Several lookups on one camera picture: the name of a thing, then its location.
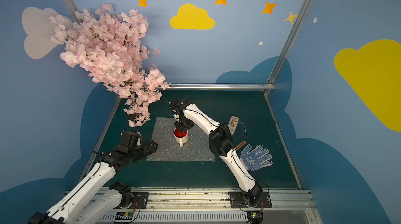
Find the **white mug red inside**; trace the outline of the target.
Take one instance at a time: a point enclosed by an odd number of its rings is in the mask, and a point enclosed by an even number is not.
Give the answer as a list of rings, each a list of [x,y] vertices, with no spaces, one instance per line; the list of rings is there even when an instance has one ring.
[[[188,131],[180,132],[178,129],[174,129],[174,138],[175,141],[179,144],[180,147],[183,147],[189,140]]]

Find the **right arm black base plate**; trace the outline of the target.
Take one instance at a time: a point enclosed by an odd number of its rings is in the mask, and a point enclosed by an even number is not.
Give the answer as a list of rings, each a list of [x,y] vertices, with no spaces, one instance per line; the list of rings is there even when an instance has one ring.
[[[246,208],[272,208],[272,200],[268,192],[262,192],[257,199],[252,199],[244,192],[229,192],[228,200],[231,208],[246,209]]]

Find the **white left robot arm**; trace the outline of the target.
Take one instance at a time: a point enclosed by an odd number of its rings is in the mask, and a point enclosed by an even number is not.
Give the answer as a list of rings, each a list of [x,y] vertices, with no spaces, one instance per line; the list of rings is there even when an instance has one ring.
[[[122,168],[155,153],[158,144],[144,141],[137,131],[125,132],[117,146],[100,155],[91,171],[58,203],[45,213],[37,212],[30,224],[94,224],[114,208],[136,208],[132,188],[119,182],[113,184],[105,195],[93,204],[90,200]]]

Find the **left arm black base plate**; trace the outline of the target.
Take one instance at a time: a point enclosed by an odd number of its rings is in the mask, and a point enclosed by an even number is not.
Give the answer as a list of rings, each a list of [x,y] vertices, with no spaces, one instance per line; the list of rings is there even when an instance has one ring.
[[[117,209],[145,209],[148,202],[148,192],[130,192],[122,195],[122,201]]]

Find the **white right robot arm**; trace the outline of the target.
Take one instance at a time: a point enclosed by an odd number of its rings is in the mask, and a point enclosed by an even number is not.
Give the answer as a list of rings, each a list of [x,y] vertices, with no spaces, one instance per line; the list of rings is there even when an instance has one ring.
[[[236,178],[242,191],[242,201],[248,206],[256,206],[260,202],[263,189],[240,161],[228,126],[208,117],[188,98],[182,101],[171,100],[169,107],[176,119],[174,126],[180,133],[188,131],[194,125],[206,133],[210,151],[225,162]]]

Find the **clear bubble wrap sheet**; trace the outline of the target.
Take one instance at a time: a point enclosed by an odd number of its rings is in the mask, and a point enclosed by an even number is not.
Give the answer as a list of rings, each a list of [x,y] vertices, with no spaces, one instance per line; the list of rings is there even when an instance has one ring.
[[[147,161],[156,162],[214,162],[215,156],[208,147],[208,136],[198,126],[189,130],[189,139],[180,146],[174,138],[174,118],[156,118],[151,139],[158,144]]]

